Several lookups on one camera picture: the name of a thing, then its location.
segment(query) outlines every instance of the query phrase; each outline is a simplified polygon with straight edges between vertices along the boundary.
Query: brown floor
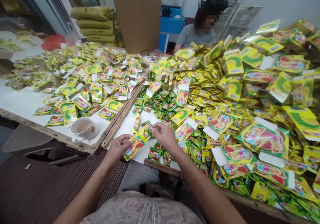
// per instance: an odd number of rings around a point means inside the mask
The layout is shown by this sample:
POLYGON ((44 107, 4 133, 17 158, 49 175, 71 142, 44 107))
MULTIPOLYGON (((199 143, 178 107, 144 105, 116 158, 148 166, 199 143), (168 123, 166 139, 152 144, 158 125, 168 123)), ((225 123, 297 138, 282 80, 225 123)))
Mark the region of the brown floor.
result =
MULTIPOLYGON (((12 157, 0 165, 0 223, 52 223, 88 180, 102 161, 98 156, 61 167, 50 167, 22 157, 12 157)), ((98 207, 115 195, 127 164, 112 172, 98 207)), ((233 203, 248 224, 286 224, 270 215, 233 203)))

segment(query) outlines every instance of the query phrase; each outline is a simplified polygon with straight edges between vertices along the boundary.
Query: red plastic bag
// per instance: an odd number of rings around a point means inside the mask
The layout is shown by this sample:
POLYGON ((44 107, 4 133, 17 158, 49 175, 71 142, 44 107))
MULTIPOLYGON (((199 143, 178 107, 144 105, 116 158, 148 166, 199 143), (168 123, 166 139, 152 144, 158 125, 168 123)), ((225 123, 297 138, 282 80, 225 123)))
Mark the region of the red plastic bag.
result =
POLYGON ((65 43, 65 38, 60 35, 56 34, 54 36, 47 37, 44 40, 44 43, 41 45, 42 49, 46 51, 52 51, 55 49, 59 49, 61 46, 61 43, 65 43))

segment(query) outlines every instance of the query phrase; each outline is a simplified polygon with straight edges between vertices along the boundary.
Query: coffee cup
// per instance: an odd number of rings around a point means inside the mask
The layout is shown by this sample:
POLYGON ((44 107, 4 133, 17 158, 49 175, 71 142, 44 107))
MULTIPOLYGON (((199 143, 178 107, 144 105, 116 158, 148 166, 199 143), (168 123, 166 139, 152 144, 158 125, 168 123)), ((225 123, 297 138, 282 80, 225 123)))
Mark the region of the coffee cup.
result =
POLYGON ((75 143, 94 138, 99 131, 95 123, 88 117, 81 117, 77 119, 71 125, 70 129, 71 132, 75 134, 75 137, 72 138, 72 142, 75 143), (76 140, 78 136, 82 137, 82 140, 76 140))

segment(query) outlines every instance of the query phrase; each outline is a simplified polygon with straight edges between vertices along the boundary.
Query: gray t-shirt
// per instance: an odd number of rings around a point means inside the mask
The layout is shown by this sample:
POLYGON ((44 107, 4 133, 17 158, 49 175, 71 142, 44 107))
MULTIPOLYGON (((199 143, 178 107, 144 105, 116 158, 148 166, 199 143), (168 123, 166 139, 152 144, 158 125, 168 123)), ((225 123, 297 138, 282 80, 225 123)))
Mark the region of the gray t-shirt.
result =
POLYGON ((214 43, 216 36, 211 30, 208 33, 199 34, 194 28, 193 24, 185 26, 178 37, 176 44, 181 45, 181 48, 187 48, 191 46, 191 42, 197 45, 204 43, 214 43))

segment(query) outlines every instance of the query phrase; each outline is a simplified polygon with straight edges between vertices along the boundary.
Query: blue plastic crate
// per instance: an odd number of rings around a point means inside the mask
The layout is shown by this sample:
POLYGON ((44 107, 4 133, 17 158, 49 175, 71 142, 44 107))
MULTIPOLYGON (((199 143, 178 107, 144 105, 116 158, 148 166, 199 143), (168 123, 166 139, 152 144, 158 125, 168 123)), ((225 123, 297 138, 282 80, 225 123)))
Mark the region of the blue plastic crate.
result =
POLYGON ((176 18, 161 17, 160 32, 180 34, 184 27, 185 20, 186 20, 185 18, 176 19, 176 18))

